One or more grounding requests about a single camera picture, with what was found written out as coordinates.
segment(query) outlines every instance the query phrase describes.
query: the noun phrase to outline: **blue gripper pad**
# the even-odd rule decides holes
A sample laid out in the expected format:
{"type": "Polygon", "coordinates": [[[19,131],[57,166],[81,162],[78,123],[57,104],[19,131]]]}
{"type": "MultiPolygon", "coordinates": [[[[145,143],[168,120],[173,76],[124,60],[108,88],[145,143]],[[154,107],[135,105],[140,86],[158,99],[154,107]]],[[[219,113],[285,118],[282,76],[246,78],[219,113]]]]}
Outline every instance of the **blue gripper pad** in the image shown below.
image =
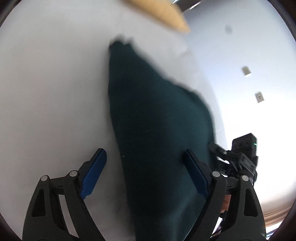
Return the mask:
{"type": "Polygon", "coordinates": [[[212,179],[202,163],[190,149],[184,152],[183,162],[198,194],[208,199],[210,195],[208,187],[211,185],[212,179]]]}
{"type": "Polygon", "coordinates": [[[107,154],[104,149],[98,149],[90,161],[85,162],[79,169],[81,175],[85,175],[81,180],[80,197],[85,199],[86,196],[91,195],[103,168],[106,164],[107,154]]]}

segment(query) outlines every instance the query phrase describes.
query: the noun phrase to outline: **wall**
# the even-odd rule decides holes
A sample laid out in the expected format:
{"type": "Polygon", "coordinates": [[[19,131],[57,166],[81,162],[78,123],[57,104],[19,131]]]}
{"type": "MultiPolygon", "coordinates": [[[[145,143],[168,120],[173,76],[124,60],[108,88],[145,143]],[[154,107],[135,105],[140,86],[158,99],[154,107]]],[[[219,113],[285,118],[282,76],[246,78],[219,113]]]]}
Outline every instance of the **wall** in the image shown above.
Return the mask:
{"type": "Polygon", "coordinates": [[[192,30],[188,44],[221,108],[224,148],[252,132],[263,211],[290,202],[296,190],[296,42],[290,31],[266,0],[203,0],[184,15],[192,30]],[[243,66],[252,74],[245,77],[243,66]]]}

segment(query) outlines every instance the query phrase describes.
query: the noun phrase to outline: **dark green cloth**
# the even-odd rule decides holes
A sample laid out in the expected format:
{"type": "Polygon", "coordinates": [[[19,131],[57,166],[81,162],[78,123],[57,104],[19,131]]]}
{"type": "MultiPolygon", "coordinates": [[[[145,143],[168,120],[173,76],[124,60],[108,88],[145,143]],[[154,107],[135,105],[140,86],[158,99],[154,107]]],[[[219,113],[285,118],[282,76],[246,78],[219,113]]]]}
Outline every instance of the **dark green cloth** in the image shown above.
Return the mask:
{"type": "Polygon", "coordinates": [[[109,98],[136,240],[184,240],[205,201],[182,154],[190,148],[211,169],[217,163],[206,106],[120,42],[110,46],[109,98]]]}

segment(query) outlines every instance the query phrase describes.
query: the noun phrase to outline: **bolt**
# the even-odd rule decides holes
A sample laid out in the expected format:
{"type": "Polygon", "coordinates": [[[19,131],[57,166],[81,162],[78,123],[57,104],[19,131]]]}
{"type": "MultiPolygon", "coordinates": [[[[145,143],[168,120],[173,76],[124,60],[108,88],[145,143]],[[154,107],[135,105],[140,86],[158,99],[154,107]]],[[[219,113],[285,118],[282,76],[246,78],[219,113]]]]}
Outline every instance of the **bolt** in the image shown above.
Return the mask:
{"type": "Polygon", "coordinates": [[[217,171],[214,171],[214,172],[212,172],[212,175],[213,175],[214,177],[219,177],[219,176],[220,176],[220,173],[217,172],[217,171]]]}
{"type": "Polygon", "coordinates": [[[75,177],[75,176],[77,176],[77,174],[78,174],[77,171],[71,171],[70,172],[71,177],[75,177]]]}
{"type": "Polygon", "coordinates": [[[40,179],[41,179],[42,182],[45,182],[47,180],[47,178],[48,178],[48,176],[44,175],[40,179]]]}
{"type": "Polygon", "coordinates": [[[243,179],[244,181],[246,181],[246,182],[247,182],[247,181],[249,180],[249,177],[248,177],[248,176],[246,176],[246,175],[243,175],[243,176],[242,176],[242,179],[243,179]]]}

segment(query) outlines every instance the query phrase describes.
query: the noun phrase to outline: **white bed sheet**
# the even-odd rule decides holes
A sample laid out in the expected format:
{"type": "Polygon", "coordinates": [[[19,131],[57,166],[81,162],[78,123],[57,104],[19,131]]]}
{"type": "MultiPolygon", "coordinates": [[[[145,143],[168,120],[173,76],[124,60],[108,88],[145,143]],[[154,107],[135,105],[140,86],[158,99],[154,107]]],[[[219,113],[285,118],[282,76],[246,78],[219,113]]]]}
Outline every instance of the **white bed sheet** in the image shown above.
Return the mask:
{"type": "Polygon", "coordinates": [[[199,92],[225,146],[216,98],[182,35],[120,0],[22,0],[0,28],[0,212],[20,237],[39,178],[64,176],[104,148],[107,164],[85,202],[107,241],[134,239],[107,95],[117,34],[199,92]]]}

